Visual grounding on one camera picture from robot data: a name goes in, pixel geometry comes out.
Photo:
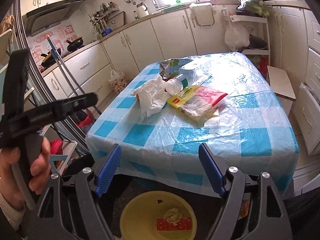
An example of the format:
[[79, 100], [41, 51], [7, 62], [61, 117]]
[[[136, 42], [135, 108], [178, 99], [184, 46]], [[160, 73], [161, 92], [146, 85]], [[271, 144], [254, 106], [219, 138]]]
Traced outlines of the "clear plastic bottle white cap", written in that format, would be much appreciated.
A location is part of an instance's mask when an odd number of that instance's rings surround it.
[[201, 75], [196, 73], [195, 69], [181, 68], [178, 74], [164, 84], [165, 91], [174, 96], [187, 87], [196, 85], [201, 81]]

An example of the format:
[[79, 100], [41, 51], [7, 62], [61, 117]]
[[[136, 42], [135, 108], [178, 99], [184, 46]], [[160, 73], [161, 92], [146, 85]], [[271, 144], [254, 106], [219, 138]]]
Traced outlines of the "black range hood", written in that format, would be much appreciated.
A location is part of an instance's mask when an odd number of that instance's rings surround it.
[[22, 16], [26, 37], [35, 36], [59, 25], [79, 10], [85, 0], [62, 0], [44, 5]]

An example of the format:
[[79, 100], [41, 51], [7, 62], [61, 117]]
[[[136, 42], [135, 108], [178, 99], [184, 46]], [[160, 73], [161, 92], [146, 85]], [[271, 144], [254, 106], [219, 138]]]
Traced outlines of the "floral shopping bag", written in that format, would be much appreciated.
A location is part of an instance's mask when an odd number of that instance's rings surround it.
[[125, 75], [123, 72], [111, 70], [110, 79], [108, 82], [117, 94], [120, 94], [127, 87], [127, 81], [125, 80]]

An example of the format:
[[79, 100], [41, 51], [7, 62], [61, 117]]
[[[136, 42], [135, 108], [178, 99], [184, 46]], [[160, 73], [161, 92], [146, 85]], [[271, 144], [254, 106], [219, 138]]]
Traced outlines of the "white folding stool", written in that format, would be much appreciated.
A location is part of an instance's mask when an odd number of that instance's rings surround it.
[[296, 100], [296, 96], [287, 72], [280, 68], [268, 66], [267, 82], [278, 98], [280, 105], [285, 111], [286, 115], [289, 116], [291, 107]]

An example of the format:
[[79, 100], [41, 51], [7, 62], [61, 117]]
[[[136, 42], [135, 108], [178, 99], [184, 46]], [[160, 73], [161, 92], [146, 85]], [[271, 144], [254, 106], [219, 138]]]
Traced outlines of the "blue handled broom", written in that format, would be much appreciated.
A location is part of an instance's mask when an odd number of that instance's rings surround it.
[[97, 108], [101, 109], [102, 102], [108, 95], [108, 85], [103, 81], [104, 67], [108, 65], [100, 44], [88, 49], [82, 49], [74, 57], [65, 61], [61, 67], [49, 72], [44, 80], [56, 100], [66, 99], [76, 90], [85, 93], [94, 92], [98, 95]]

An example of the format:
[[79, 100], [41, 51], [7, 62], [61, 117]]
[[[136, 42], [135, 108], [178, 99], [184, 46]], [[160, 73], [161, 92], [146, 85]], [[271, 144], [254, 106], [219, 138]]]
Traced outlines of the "green white milk carton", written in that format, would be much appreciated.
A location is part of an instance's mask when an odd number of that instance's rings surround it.
[[159, 63], [159, 74], [163, 80], [170, 79], [178, 74], [181, 67], [192, 61], [192, 59], [187, 57], [162, 61]]

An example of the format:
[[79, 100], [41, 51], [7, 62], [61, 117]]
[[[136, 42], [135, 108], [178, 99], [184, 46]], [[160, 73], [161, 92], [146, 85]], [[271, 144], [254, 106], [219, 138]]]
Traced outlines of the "blue checkered plastic tablecloth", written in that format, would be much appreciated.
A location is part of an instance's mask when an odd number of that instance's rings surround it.
[[198, 150], [206, 144], [214, 155], [241, 172], [270, 174], [284, 193], [296, 169], [299, 147], [290, 121], [270, 85], [240, 53], [192, 56], [200, 89], [226, 94], [211, 106], [202, 98], [191, 109], [166, 104], [146, 116], [136, 90], [159, 78], [159, 63], [144, 68], [103, 111], [85, 141], [95, 159], [117, 144], [118, 174], [125, 174], [207, 196], [214, 191]]

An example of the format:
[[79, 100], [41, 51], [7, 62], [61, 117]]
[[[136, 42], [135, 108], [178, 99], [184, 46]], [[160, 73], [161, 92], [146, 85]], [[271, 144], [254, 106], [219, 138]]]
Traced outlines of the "white plastic bag hanging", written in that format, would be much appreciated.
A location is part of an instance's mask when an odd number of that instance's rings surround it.
[[249, 31], [241, 22], [232, 22], [226, 19], [225, 44], [231, 51], [238, 51], [250, 44]]

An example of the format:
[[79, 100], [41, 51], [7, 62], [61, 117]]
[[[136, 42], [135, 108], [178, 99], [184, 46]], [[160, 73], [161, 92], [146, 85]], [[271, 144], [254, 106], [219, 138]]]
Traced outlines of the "black wok pan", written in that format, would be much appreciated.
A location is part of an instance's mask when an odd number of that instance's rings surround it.
[[66, 40], [66, 42], [68, 43], [67, 50], [70, 53], [72, 53], [72, 52], [74, 52], [84, 46], [84, 41], [83, 41], [82, 37], [77, 37], [73, 41]]

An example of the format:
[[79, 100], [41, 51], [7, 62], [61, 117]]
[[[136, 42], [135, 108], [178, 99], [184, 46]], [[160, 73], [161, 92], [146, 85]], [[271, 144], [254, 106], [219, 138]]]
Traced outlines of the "yellow trash bucket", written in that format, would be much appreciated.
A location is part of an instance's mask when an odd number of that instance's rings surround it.
[[120, 217], [122, 239], [194, 239], [197, 219], [181, 197], [150, 191], [133, 198]]

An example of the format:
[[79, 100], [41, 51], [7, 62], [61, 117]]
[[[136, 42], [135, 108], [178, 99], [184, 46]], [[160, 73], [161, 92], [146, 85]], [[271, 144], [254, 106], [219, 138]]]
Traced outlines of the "white electric kettle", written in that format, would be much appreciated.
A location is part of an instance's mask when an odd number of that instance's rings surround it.
[[149, 15], [148, 6], [144, 2], [137, 4], [136, 7], [139, 18]]

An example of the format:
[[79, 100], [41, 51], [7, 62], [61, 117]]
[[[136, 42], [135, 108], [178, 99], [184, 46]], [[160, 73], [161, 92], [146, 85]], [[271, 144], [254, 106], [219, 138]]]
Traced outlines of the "white shelf rack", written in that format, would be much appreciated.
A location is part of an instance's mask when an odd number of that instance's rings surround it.
[[250, 44], [246, 48], [239, 49], [237, 52], [243, 53], [247, 56], [264, 57], [268, 63], [271, 62], [271, 48], [270, 48], [270, 32], [266, 18], [246, 16], [246, 15], [226, 15], [225, 20], [230, 18], [232, 22], [241, 22], [242, 25], [249, 31]]

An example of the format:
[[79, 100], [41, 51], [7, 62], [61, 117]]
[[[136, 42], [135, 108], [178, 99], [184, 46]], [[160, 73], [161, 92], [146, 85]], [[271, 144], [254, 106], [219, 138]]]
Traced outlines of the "white tissue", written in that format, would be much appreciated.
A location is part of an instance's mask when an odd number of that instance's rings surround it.
[[154, 114], [159, 113], [170, 95], [165, 91], [165, 81], [160, 75], [156, 78], [146, 81], [143, 85], [138, 87], [130, 95], [139, 95], [139, 105], [141, 109], [140, 119], [143, 121]]

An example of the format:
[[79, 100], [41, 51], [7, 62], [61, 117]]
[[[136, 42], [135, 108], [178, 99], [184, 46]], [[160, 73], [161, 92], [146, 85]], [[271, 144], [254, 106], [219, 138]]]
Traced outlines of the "bag of green vegetables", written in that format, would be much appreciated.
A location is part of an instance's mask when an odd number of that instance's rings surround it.
[[268, 6], [263, 0], [240, 0], [240, 5], [237, 7], [239, 11], [252, 12], [261, 17], [270, 15]]

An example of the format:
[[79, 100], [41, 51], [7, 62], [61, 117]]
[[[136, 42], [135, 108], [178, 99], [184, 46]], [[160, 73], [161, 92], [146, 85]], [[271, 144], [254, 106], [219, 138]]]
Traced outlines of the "yellow red snack wrapper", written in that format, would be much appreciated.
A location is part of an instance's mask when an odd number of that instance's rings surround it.
[[227, 93], [204, 86], [190, 86], [167, 100], [167, 103], [198, 124], [215, 116]]

